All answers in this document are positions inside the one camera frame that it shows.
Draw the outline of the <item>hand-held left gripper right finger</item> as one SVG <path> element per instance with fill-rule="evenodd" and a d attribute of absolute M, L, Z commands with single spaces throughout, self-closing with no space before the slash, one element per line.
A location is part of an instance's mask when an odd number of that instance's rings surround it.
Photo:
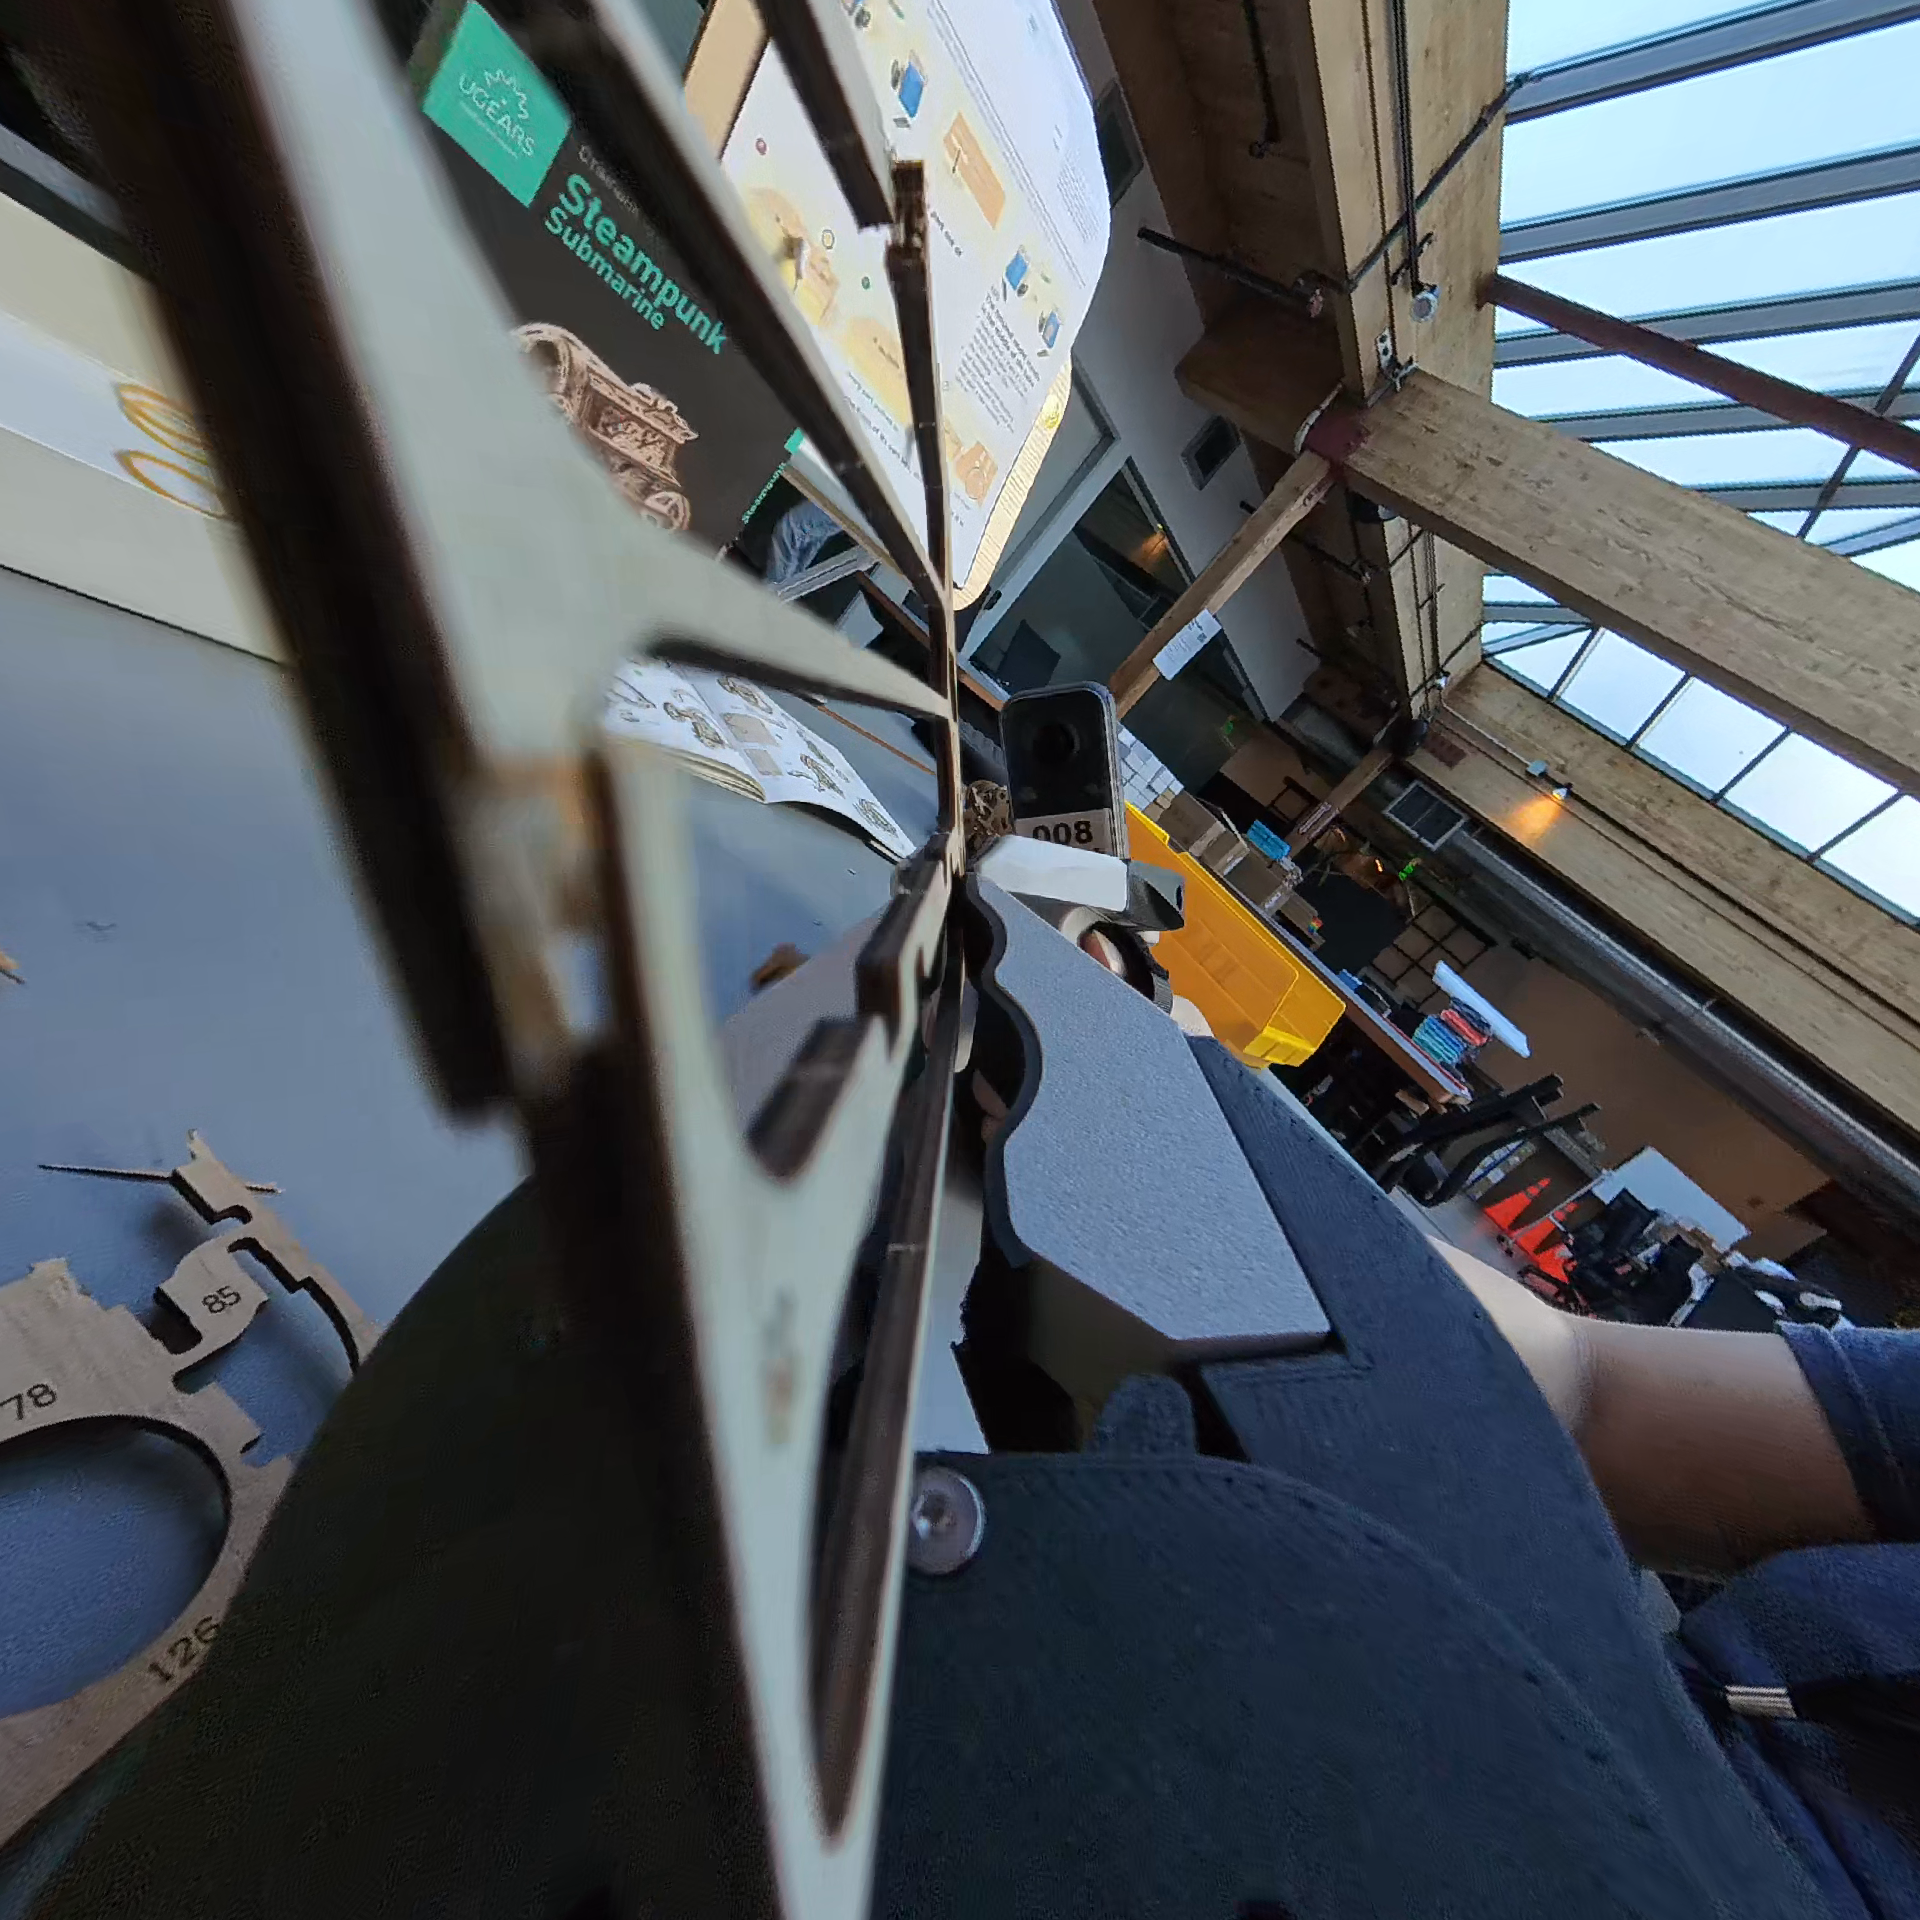
<path fill-rule="evenodd" d="M 994 1253 L 1031 1359 L 1277 1359 L 1328 1313 L 1185 1033 L 990 880 L 966 883 Z"/>

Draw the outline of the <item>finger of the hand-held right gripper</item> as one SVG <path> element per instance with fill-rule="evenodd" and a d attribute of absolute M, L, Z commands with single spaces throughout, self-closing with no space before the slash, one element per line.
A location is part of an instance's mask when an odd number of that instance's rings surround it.
<path fill-rule="evenodd" d="M 1184 879 L 1149 861 L 1047 837 L 1000 837 L 973 871 L 1022 900 L 1086 908 L 1095 919 L 1122 929 L 1171 933 L 1185 927 Z"/>

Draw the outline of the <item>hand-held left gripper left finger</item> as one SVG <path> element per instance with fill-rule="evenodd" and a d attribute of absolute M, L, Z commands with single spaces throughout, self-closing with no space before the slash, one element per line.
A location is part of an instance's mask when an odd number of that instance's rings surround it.
<path fill-rule="evenodd" d="M 734 1111 L 766 1107 L 818 1025 L 875 1018 L 885 1040 L 903 1040 L 936 976 L 946 908 L 899 896 L 725 1018 L 715 1045 Z"/>

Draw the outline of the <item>wooden model parts sheet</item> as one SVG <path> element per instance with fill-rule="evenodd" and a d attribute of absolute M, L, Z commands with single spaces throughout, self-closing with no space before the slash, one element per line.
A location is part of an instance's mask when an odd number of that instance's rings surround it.
<path fill-rule="evenodd" d="M 46 1913 L 869 1915 L 966 959 L 903 672 L 638 520 L 538 394 L 378 4 L 72 4 L 71 85 L 438 1093 L 527 1183 L 297 1466 Z M 623 663 L 942 731 L 739 1116 Z"/>

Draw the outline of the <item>person's right forearm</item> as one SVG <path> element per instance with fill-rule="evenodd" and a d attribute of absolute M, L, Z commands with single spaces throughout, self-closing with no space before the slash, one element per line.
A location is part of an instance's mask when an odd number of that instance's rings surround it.
<path fill-rule="evenodd" d="M 1430 1248 L 1519 1356 L 1640 1564 L 1726 1577 L 1898 1537 L 1872 1515 L 1784 1337 L 1574 1316 L 1442 1240 Z"/>

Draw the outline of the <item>black model kit box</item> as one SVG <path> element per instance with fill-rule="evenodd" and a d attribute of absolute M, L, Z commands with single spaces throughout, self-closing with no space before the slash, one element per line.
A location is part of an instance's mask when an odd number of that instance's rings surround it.
<path fill-rule="evenodd" d="M 638 517 L 721 552 L 786 410 L 498 4 L 423 4 L 407 68 L 527 370 Z"/>

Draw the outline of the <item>person's right hand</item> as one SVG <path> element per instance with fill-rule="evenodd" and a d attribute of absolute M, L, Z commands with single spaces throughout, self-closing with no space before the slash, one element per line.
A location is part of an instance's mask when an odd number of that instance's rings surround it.
<path fill-rule="evenodd" d="M 1120 976 L 1134 992 L 1152 999 L 1162 1013 L 1170 1013 L 1175 991 L 1154 954 L 1158 941 L 1154 929 L 1137 931 L 1112 921 L 1097 921 L 1081 931 L 1074 941 L 1081 954 Z"/>

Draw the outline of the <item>yellow plastic bin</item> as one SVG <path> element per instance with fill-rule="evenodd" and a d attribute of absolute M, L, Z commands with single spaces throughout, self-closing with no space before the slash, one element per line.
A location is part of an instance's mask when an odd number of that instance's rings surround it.
<path fill-rule="evenodd" d="M 1125 809 L 1130 857 L 1184 883 L 1184 927 L 1154 956 L 1178 1002 L 1243 1063 L 1296 1068 L 1328 1040 L 1344 1002 L 1203 864 L 1176 851 L 1137 807 Z"/>

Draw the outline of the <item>instruction booklet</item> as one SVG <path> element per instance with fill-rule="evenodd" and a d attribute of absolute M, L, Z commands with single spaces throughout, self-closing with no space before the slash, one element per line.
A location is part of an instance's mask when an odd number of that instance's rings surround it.
<path fill-rule="evenodd" d="M 891 859 L 920 847 L 827 738 L 747 679 L 625 660 L 608 685 L 600 725 L 744 800 L 834 816 Z"/>

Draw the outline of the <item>long work table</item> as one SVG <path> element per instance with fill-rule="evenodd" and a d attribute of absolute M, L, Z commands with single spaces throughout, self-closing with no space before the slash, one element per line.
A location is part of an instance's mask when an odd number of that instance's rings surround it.
<path fill-rule="evenodd" d="M 1344 1016 L 1322 1045 L 1344 1035 L 1382 1056 L 1391 1073 L 1411 1089 L 1409 1099 L 1418 1107 L 1449 1108 L 1469 1099 L 1471 1093 L 1456 1073 L 1411 1048 L 1349 979 L 1336 976 L 1318 961 L 1307 933 L 1287 921 L 1297 874 L 1289 861 L 1287 847 L 1271 831 L 1263 825 L 1251 832 L 1235 828 L 1226 815 L 1178 786 L 1170 768 L 1129 731 L 1120 731 L 1120 780 L 1127 807 L 1141 809 L 1176 851 L 1219 879 L 1344 1002 Z"/>

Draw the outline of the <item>orange traffic cone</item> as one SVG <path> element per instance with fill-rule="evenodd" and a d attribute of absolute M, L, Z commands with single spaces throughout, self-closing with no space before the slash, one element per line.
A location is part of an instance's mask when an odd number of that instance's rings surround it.
<path fill-rule="evenodd" d="M 1549 1207 L 1549 1187 L 1551 1183 L 1543 1178 L 1497 1199 L 1481 1213 L 1494 1229 L 1501 1257 L 1519 1261 L 1522 1281 L 1561 1287 L 1570 1282 L 1571 1266 L 1570 1213 L 1581 1204 L 1585 1191 L 1558 1193 Z"/>

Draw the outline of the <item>monitor showing instructions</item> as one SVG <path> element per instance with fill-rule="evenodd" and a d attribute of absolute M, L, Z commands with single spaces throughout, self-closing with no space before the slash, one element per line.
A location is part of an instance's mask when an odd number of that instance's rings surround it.
<path fill-rule="evenodd" d="M 1088 85 L 1054 4 L 841 4 L 894 155 L 927 191 L 955 604 L 990 586 L 1071 391 L 1111 241 Z M 704 8 L 686 104 L 897 506 L 923 506 L 885 239 L 855 228 L 754 4 Z"/>

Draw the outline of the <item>empty wooden cutout sheet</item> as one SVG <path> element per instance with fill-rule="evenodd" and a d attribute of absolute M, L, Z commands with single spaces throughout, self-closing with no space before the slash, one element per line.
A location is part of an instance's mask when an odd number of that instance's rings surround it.
<path fill-rule="evenodd" d="M 263 1191 L 201 1133 L 190 1132 L 186 1160 L 154 1180 L 208 1228 L 230 1226 L 197 1244 L 154 1290 L 154 1303 L 183 1320 L 186 1345 L 170 1351 L 129 1308 L 99 1306 L 63 1259 L 35 1261 L 2 1290 L 2 1442 L 11 1450 L 61 1428 L 109 1424 L 163 1437 L 217 1481 L 223 1537 L 198 1588 L 147 1645 L 104 1677 L 2 1719 L 3 1841 L 25 1833 L 201 1669 L 295 1472 L 287 1456 L 248 1458 L 259 1428 L 218 1385 L 183 1384 L 240 1341 L 267 1306 L 243 1259 L 321 1308 L 352 1372 L 381 1337 L 381 1325 L 305 1253 Z"/>

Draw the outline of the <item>white cardboard tray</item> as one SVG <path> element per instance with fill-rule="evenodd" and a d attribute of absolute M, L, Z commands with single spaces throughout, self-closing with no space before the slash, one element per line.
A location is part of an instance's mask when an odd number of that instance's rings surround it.
<path fill-rule="evenodd" d="M 145 283 L 11 200 L 2 207 L 2 565 L 109 608 L 281 660 L 277 619 L 230 521 L 129 480 L 145 441 L 113 381 L 184 410 Z"/>

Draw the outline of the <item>grey duct pipe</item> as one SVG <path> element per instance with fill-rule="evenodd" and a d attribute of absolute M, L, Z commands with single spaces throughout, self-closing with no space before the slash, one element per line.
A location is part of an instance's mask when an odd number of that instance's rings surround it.
<path fill-rule="evenodd" d="M 1778 1132 L 1837 1185 L 1915 1213 L 1915 1123 L 1840 1073 L 1826 1043 L 1775 1031 L 1626 929 L 1579 900 L 1537 864 L 1494 848 L 1482 832 L 1453 841 L 1469 889 L 1547 964 L 1576 979 L 1621 1018 L 1656 1033 L 1723 1093 Z"/>

